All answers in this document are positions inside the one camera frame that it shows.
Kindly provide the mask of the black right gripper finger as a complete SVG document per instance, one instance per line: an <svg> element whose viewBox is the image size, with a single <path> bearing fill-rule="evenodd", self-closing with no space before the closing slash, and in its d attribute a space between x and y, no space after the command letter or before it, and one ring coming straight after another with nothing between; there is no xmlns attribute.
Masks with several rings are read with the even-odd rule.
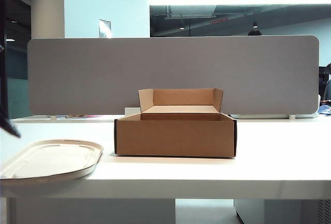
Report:
<svg viewBox="0 0 331 224"><path fill-rule="evenodd" d="M19 132L15 124L10 120L8 114L6 113L2 105L1 105L1 128L4 129L7 133L17 138L21 138L21 133Z"/></svg>

